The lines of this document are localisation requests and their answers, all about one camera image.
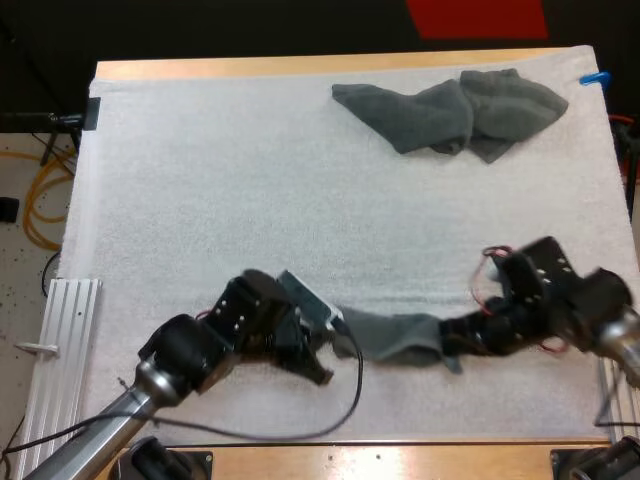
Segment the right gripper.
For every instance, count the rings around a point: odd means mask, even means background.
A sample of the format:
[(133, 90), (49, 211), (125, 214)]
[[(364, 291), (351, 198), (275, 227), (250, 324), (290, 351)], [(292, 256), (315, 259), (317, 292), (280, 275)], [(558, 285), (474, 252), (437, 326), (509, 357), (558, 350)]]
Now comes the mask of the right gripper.
[(519, 249), (491, 246), (482, 255), (493, 261), (500, 298), (482, 301), (479, 340), (485, 351), (519, 351), (552, 336), (551, 304), (576, 285), (558, 241), (543, 237)]

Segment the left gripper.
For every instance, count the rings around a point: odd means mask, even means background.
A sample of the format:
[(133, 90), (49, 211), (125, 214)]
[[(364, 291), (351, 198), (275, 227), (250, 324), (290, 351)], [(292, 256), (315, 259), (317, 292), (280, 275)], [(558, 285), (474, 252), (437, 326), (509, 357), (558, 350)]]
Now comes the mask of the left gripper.
[(319, 386), (333, 377), (318, 360), (299, 303), (265, 272), (249, 269), (230, 280), (204, 323), (245, 357), (278, 361), (281, 369)]

